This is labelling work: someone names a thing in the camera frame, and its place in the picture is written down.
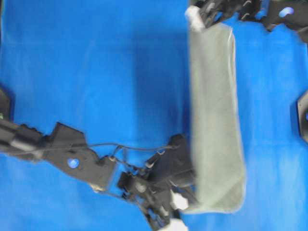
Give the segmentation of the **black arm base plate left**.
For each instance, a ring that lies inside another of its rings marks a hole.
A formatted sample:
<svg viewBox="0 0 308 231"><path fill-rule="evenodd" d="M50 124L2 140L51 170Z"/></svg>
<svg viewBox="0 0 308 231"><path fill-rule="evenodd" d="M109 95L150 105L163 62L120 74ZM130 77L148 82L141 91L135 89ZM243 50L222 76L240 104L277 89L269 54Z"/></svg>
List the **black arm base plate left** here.
<svg viewBox="0 0 308 231"><path fill-rule="evenodd" d="M15 94L0 84L0 118L14 121Z"/></svg>

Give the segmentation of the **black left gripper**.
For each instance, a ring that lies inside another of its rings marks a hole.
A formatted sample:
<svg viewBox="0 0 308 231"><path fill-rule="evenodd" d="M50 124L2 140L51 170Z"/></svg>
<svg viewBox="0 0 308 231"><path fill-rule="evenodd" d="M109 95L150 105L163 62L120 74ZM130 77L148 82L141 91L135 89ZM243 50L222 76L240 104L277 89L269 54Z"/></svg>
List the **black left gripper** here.
<svg viewBox="0 0 308 231"><path fill-rule="evenodd" d="M177 134L170 138L169 148L158 151L137 173L122 172L117 183L122 198L136 203L153 231L165 228L173 218L180 218L175 195L188 205L197 204L194 192L196 173L187 139Z"/></svg>

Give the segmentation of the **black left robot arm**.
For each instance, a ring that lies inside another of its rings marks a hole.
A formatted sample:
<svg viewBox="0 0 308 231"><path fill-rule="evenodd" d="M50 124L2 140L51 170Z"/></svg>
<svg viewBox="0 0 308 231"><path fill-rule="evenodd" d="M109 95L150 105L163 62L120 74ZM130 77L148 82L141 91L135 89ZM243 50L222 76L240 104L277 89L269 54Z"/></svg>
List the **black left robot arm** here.
<svg viewBox="0 0 308 231"><path fill-rule="evenodd" d="M109 194L116 166L124 165L117 182L120 200L135 204L153 231L169 227L180 213L198 203L196 173L186 138L177 134L165 146L154 147L144 166L127 162L129 146L114 144L114 151L98 156L83 132L57 123L50 135L25 124L0 122L0 150L29 162L45 161L63 173L87 183L93 191Z"/></svg>

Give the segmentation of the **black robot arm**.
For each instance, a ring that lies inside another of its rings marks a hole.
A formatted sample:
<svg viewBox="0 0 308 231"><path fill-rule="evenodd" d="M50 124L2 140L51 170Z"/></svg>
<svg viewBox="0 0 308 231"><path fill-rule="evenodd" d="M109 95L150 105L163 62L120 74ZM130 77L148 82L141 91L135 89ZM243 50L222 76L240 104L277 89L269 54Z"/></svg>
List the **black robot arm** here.
<svg viewBox="0 0 308 231"><path fill-rule="evenodd" d="M185 11L192 29L202 31L228 20L234 14L242 22L260 23L271 32L283 24L308 42L306 0L195 0Z"/></svg>

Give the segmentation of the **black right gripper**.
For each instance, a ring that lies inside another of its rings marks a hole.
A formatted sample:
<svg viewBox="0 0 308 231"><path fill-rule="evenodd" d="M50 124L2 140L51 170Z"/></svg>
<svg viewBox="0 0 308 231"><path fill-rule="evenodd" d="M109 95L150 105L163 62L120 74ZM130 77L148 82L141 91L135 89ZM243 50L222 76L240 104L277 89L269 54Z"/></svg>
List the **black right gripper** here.
<svg viewBox="0 0 308 231"><path fill-rule="evenodd" d="M237 0L195 0L185 11L193 31L203 31L231 18L238 11Z"/></svg>

